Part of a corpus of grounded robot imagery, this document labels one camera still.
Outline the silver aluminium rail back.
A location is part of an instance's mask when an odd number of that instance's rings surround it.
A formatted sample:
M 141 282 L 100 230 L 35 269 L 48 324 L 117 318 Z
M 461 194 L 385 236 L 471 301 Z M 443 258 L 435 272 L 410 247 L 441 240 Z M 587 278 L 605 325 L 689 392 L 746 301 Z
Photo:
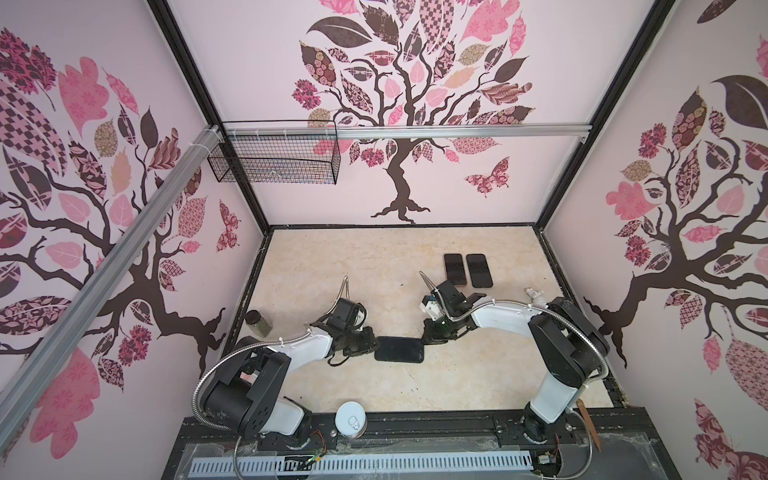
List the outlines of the silver aluminium rail back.
M 230 124 L 224 131 L 228 136 L 240 138 L 255 136 L 266 138 L 313 136 L 323 139 L 416 139 L 416 138 L 514 138 L 514 137 L 577 137 L 586 138 L 592 126 L 578 123 L 515 124 L 515 125 L 447 125 L 447 126 L 385 126 L 385 127 L 258 127 Z

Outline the small white figurine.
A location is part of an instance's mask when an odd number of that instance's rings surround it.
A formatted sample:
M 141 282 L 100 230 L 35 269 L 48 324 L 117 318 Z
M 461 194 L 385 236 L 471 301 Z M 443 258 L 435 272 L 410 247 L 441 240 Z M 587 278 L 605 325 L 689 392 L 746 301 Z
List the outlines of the small white figurine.
M 547 304 L 547 298 L 543 291 L 540 291 L 534 288 L 526 288 L 525 292 L 528 295 L 531 304 L 534 304 L 534 305 Z

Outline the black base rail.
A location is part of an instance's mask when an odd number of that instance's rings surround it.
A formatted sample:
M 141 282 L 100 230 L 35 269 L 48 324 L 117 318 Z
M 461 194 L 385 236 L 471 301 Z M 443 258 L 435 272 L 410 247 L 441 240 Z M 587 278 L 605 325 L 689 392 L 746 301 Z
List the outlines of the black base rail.
M 541 444 L 529 442 L 520 410 L 384 412 L 367 414 L 362 436 L 348 439 L 335 428 L 334 414 L 311 417 L 309 437 L 294 442 L 274 434 L 239 441 L 235 434 L 210 429 L 185 418 L 162 474 L 190 479 L 197 458 L 433 452 L 527 451 L 531 472 L 412 473 L 378 475 L 288 476 L 247 479 L 677 479 L 679 473 L 645 409 L 588 410 L 602 450 L 591 441 L 582 420 L 569 414 Z

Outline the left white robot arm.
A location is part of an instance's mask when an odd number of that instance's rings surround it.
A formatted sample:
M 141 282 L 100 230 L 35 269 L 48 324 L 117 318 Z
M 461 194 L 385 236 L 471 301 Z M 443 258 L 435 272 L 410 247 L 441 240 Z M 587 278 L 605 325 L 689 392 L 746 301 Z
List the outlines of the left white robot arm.
M 294 338 L 242 338 L 200 379 L 191 399 L 193 415 L 209 428 L 246 440 L 268 433 L 305 440 L 311 412 L 281 395 L 287 376 L 336 354 L 346 361 L 375 352 L 379 343 L 366 319 L 362 304 L 340 298 Z

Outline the silver aluminium rail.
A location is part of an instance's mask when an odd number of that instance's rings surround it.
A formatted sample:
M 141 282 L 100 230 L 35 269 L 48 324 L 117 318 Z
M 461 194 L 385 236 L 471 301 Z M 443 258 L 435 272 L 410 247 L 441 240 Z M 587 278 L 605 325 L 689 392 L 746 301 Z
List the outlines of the silver aluminium rail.
M 104 263 L 79 290 L 62 318 L 30 354 L 1 392 L 1 447 L 6 448 L 55 376 L 109 300 L 142 247 L 157 230 L 197 168 L 222 140 L 222 128 L 204 128 L 185 150 L 181 164 L 171 170 L 129 226 Z
M 586 138 L 592 126 L 578 123 L 515 124 L 515 125 L 447 125 L 447 126 L 385 126 L 385 127 L 258 127 L 230 124 L 224 131 L 228 136 L 240 138 L 255 136 L 266 138 L 313 136 L 323 139 L 416 139 L 416 138 L 514 138 L 514 137 L 577 137 Z

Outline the black smartphone with silver frame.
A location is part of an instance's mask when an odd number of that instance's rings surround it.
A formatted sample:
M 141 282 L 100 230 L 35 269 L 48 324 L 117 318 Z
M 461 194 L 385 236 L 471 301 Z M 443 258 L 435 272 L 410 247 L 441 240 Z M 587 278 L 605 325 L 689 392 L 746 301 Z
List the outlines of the black smartphone with silver frame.
M 463 255 L 447 253 L 443 258 L 447 280 L 455 286 L 466 286 L 467 275 Z

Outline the glass spice jar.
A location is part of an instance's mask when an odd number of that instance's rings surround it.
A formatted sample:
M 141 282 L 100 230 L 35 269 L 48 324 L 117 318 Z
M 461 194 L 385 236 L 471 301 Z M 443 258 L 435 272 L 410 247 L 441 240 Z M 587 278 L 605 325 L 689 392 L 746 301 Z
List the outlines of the glass spice jar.
M 246 312 L 244 323 L 260 338 L 267 338 L 272 332 L 272 323 L 258 310 L 252 309 Z

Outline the white round can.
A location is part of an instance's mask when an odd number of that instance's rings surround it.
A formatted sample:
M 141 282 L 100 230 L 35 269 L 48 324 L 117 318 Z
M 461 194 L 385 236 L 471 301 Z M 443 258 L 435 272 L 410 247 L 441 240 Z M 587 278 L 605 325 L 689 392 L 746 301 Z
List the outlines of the white round can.
M 337 409 L 334 424 L 340 436 L 348 439 L 359 438 L 367 428 L 366 411 L 360 403 L 347 401 Z

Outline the brown wooden stick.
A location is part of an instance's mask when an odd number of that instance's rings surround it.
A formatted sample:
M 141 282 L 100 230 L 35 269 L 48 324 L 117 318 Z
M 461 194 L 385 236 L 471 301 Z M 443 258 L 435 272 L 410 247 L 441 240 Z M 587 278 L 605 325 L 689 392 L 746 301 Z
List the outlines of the brown wooden stick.
M 576 405 L 577 405 L 579 413 L 580 413 L 580 415 L 581 415 L 581 417 L 582 417 L 582 419 L 584 421 L 585 428 L 589 432 L 591 440 L 594 443 L 595 448 L 597 449 L 598 452 L 600 452 L 602 450 L 601 441 L 600 441 L 597 429 L 596 429 L 596 427 L 594 425 L 594 422 L 593 422 L 593 420 L 592 420 L 592 418 L 591 418 L 591 416 L 589 414 L 589 411 L 588 411 L 585 403 L 581 399 L 578 399 L 577 402 L 576 402 Z

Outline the silver aluminium rail left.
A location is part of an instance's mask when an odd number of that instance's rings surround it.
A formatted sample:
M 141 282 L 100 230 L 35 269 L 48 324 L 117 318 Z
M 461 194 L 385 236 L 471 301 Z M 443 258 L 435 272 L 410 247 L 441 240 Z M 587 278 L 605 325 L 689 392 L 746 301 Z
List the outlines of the silver aluminium rail left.
M 185 150 L 181 164 L 171 170 L 129 226 L 104 263 L 79 290 L 62 318 L 30 354 L 1 392 L 1 447 L 6 448 L 55 376 L 109 300 L 142 247 L 157 230 L 197 168 L 222 140 L 222 128 L 204 128 Z

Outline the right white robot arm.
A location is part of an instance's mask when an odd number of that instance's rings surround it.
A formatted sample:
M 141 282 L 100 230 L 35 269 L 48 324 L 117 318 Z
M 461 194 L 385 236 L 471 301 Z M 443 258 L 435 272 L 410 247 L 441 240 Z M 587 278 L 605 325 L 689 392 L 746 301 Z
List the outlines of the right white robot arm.
M 610 373 L 610 347 L 572 301 L 533 298 L 530 302 L 466 296 L 449 281 L 422 280 L 428 288 L 420 309 L 424 320 L 422 342 L 441 345 L 479 329 L 500 330 L 530 338 L 538 348 L 547 373 L 524 409 L 522 424 L 528 436 L 541 436 L 572 411 L 582 393 Z

